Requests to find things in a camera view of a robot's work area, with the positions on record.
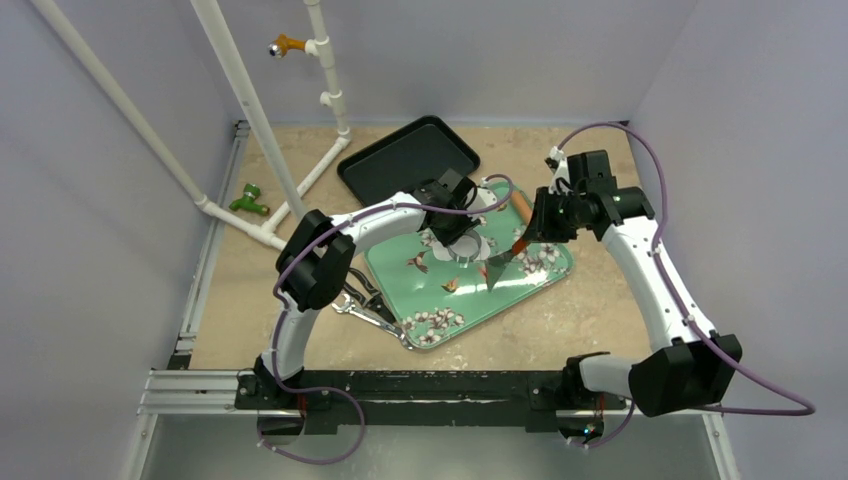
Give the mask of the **white dough ball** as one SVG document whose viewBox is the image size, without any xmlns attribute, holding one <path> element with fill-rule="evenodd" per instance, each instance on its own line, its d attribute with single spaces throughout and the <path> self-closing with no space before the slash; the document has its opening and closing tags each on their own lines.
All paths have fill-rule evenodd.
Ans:
<svg viewBox="0 0 848 480">
<path fill-rule="evenodd" d="M 450 246 L 435 242 L 431 250 L 437 260 L 459 264 L 483 261 L 491 253 L 491 247 L 485 240 L 473 236 L 463 236 Z"/>
</svg>

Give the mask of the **metal scraper wooden handle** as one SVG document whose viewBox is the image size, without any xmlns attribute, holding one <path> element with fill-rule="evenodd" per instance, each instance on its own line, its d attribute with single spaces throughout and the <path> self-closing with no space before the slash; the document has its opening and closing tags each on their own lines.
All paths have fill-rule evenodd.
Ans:
<svg viewBox="0 0 848 480">
<path fill-rule="evenodd" d="M 519 238 L 511 247 L 485 261 L 486 286 L 489 292 L 495 288 L 510 262 L 523 253 L 528 245 L 529 242 L 526 239 Z"/>
</svg>

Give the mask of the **green floral tray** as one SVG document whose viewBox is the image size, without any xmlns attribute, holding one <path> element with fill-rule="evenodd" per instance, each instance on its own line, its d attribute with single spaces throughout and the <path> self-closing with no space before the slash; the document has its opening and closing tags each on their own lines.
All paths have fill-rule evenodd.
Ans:
<svg viewBox="0 0 848 480">
<path fill-rule="evenodd" d="M 473 237 L 491 247 L 509 248 L 525 229 L 510 200 L 483 215 Z M 459 264 L 437 260 L 432 233 L 395 237 L 364 254 L 385 303 L 416 349 L 435 348 L 494 315 L 566 278 L 575 267 L 563 245 L 532 244 L 516 256 L 495 288 L 486 286 L 483 261 Z"/>
</svg>

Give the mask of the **black plastic tray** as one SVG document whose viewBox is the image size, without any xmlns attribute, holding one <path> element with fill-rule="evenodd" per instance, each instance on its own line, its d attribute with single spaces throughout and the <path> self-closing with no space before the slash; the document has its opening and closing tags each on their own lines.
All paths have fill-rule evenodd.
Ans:
<svg viewBox="0 0 848 480">
<path fill-rule="evenodd" d="M 480 156 L 444 120 L 427 115 L 342 160 L 337 175 L 363 206 L 452 169 L 467 176 Z"/>
</svg>

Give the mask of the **wooden dough roller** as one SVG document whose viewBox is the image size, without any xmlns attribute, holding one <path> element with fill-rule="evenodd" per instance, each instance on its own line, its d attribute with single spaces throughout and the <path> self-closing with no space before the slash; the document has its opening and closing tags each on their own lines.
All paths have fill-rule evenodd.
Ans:
<svg viewBox="0 0 848 480">
<path fill-rule="evenodd" d="M 513 191 L 510 195 L 510 203 L 521 218 L 522 223 L 527 225 L 532 218 L 533 207 L 525 195 L 520 191 Z"/>
</svg>

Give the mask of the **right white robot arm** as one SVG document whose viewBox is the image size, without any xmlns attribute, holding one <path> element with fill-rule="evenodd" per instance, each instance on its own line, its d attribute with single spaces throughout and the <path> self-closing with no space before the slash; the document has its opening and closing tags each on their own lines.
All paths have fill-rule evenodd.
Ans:
<svg viewBox="0 0 848 480">
<path fill-rule="evenodd" d="M 734 376 L 742 347 L 736 336 L 719 335 L 692 308 L 693 300 L 671 261 L 664 258 L 655 212 L 638 187 L 615 193 L 535 193 L 523 240 L 565 243 L 587 229 L 615 260 L 645 323 L 651 353 L 641 361 L 609 353 L 567 360 L 564 399 L 584 407 L 600 393 L 630 399 L 656 417 L 720 402 Z"/>
</svg>

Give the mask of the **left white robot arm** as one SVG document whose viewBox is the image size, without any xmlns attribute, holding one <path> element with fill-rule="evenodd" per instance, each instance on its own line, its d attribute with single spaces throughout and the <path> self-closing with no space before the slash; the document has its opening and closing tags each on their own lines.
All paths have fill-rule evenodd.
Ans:
<svg viewBox="0 0 848 480">
<path fill-rule="evenodd" d="M 297 225 L 276 261 L 274 296 L 281 303 L 270 345 L 257 359 L 263 376 L 259 395 L 272 408 L 297 399 L 294 376 L 304 368 L 305 350 L 318 314 L 342 292 L 353 259 L 388 240 L 425 232 L 444 257 L 496 209 L 488 188 L 452 170 L 442 178 L 401 190 L 352 213 L 329 216 L 315 209 Z"/>
</svg>

